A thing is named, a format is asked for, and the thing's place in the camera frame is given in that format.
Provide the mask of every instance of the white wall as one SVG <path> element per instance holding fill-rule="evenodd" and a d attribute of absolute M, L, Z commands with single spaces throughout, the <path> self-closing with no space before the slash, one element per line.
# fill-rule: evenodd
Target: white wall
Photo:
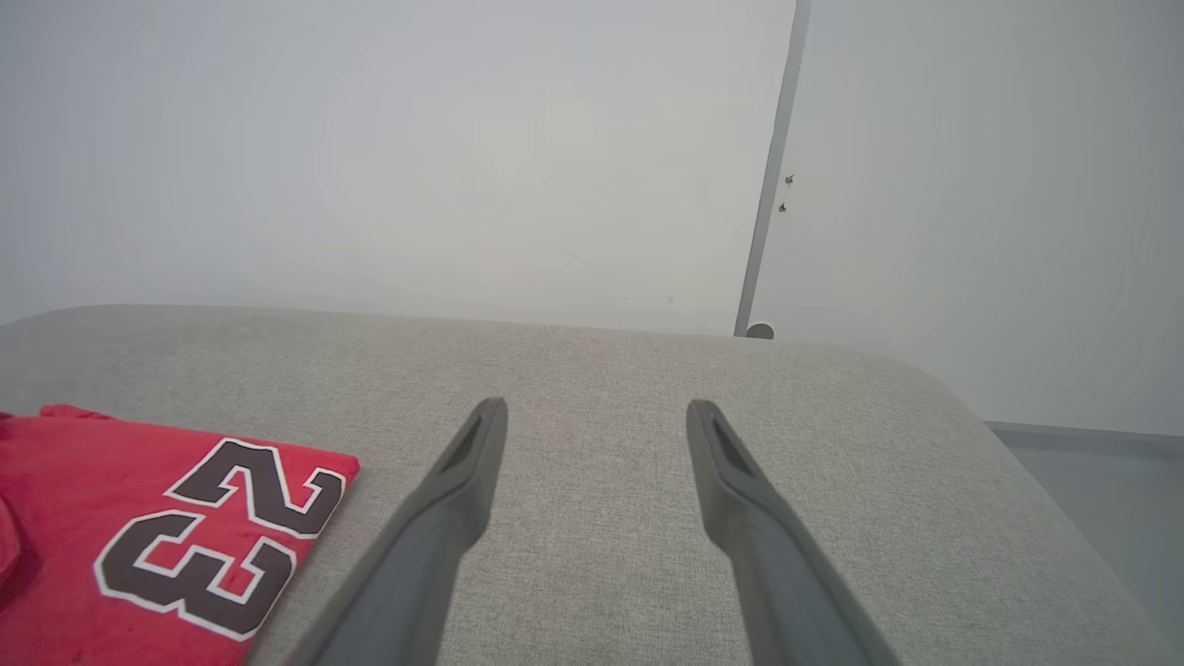
<path fill-rule="evenodd" d="M 986 420 L 1184 434 L 1182 36 L 1177 0 L 818 0 L 752 321 Z"/>
<path fill-rule="evenodd" d="M 0 6 L 0 324 L 105 302 L 729 333 L 793 5 Z"/>

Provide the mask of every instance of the gray floor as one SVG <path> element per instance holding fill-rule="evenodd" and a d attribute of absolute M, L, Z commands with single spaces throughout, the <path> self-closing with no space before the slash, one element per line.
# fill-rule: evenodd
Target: gray floor
<path fill-rule="evenodd" d="M 1184 437 L 990 425 L 1184 655 Z"/>

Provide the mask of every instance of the red fabric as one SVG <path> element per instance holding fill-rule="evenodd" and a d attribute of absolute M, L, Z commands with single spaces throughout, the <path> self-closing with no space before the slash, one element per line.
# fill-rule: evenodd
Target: red fabric
<path fill-rule="evenodd" d="M 332 511 L 333 498 L 345 492 L 359 470 L 358 459 L 349 455 L 258 440 L 226 442 L 249 453 L 274 447 L 277 453 L 271 455 L 278 455 L 291 505 L 314 513 L 317 501 Z M 249 501 L 259 495 L 263 474 L 252 480 L 245 468 L 231 470 L 223 487 L 234 489 L 219 506 L 165 494 L 223 446 L 223 435 L 129 423 L 70 405 L 43 408 L 37 417 L 0 417 L 0 661 L 240 662 L 253 630 L 238 638 L 224 635 L 200 620 L 186 620 L 175 608 L 161 611 L 104 594 L 105 569 L 98 565 L 115 552 L 112 544 L 127 529 L 156 513 L 169 519 L 184 514 L 188 518 L 182 515 L 182 521 L 197 523 L 179 544 L 146 547 L 144 562 L 170 569 L 185 562 L 191 546 L 224 553 L 233 563 L 213 584 L 231 595 L 250 598 L 252 581 L 258 585 L 251 594 L 264 589 L 260 571 L 270 570 L 252 574 L 243 566 L 256 557 L 252 547 L 266 544 L 277 553 L 290 551 L 285 557 L 294 556 L 296 564 L 303 562 L 315 531 L 298 538 L 260 524 L 255 513 L 249 515 Z M 311 482 L 317 468 L 340 475 L 339 494 L 324 491 L 324 498 L 314 498 L 314 488 L 304 484 Z M 5 520 L 8 515 L 11 521 Z M 176 579 L 187 570 L 179 571 Z M 270 606 L 262 608 L 266 613 Z"/>

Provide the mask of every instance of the folded red shirt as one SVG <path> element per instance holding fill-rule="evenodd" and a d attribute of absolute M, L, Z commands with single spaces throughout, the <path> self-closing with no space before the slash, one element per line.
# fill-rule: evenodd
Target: folded red shirt
<path fill-rule="evenodd" d="M 358 469 L 70 405 L 0 415 L 0 661 L 239 664 Z"/>

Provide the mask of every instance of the gray fabric surface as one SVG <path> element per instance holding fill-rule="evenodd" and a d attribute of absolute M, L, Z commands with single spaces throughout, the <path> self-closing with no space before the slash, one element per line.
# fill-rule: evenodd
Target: gray fabric surface
<path fill-rule="evenodd" d="M 740 661 L 684 441 L 715 401 L 907 661 L 1156 661 L 1162 638 L 937 380 L 765 340 L 294 310 L 103 306 L 0 326 L 0 409 L 358 455 L 362 473 L 252 653 L 279 664 L 461 422 L 504 396 L 493 518 L 440 660 Z"/>

